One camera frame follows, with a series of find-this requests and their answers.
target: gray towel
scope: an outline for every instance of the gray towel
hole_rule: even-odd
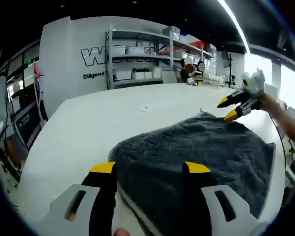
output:
[[[250,205],[256,218],[265,202],[275,144],[266,144],[244,125],[224,123],[209,113],[118,143],[110,160],[118,183],[139,210],[165,236],[185,235],[182,164],[211,169]]]

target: person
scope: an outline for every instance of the person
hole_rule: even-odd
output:
[[[268,112],[278,125],[282,127],[286,135],[295,142],[295,119],[266,93],[259,98],[259,103],[259,109]]]
[[[180,71],[180,76],[181,79],[184,83],[187,82],[188,78],[191,77],[191,73],[195,70],[195,68],[192,65],[186,65],[185,60],[181,59],[180,60],[180,64],[181,64],[181,71]]]

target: ceiling light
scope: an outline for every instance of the ceiling light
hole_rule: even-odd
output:
[[[226,11],[226,13],[229,15],[229,17],[231,18],[231,20],[233,21],[234,25],[236,26],[238,32],[239,32],[239,35],[241,37],[241,40],[243,41],[244,45],[245,45],[245,48],[246,48],[246,51],[247,53],[250,53],[250,50],[249,50],[249,47],[248,47],[248,42],[246,40],[246,37],[244,35],[244,32],[242,31],[235,15],[233,14],[233,12],[231,11],[231,9],[227,6],[227,4],[225,3],[224,0],[217,0],[221,6],[224,8],[224,10]]]

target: white table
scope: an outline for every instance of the white table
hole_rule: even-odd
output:
[[[96,164],[107,162],[118,142],[162,128],[199,112],[225,116],[234,107],[216,108],[233,89],[186,84],[161,84],[98,92],[65,101],[49,119],[28,155],[18,187],[19,212],[37,221],[50,202],[72,184],[80,184]],[[280,209],[285,165],[279,135],[263,111],[253,111],[238,122],[265,142],[276,143],[272,181],[260,219],[272,220]],[[113,229],[125,227],[143,235],[133,213],[117,195]]]

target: ceiling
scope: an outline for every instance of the ceiling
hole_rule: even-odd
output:
[[[280,32],[287,32],[288,29],[279,23],[271,9],[262,4],[263,1],[265,0],[225,0],[241,25],[248,43],[270,48],[295,61],[295,52],[288,38],[284,45],[286,51],[277,48]],[[40,2],[39,6],[34,2],[26,2],[24,6],[2,6],[0,8],[1,63],[3,64],[27,44],[39,39],[44,24],[65,16],[71,16],[72,20],[91,16],[126,16],[174,25],[185,33],[211,42],[220,50],[225,42],[242,42],[230,17],[217,0],[177,1],[179,4],[173,4],[175,1],[155,0],[106,2],[100,4],[98,1],[85,4]],[[284,9],[282,14],[288,16],[288,20],[294,25],[295,14],[290,14],[286,5],[280,4],[277,7]]]

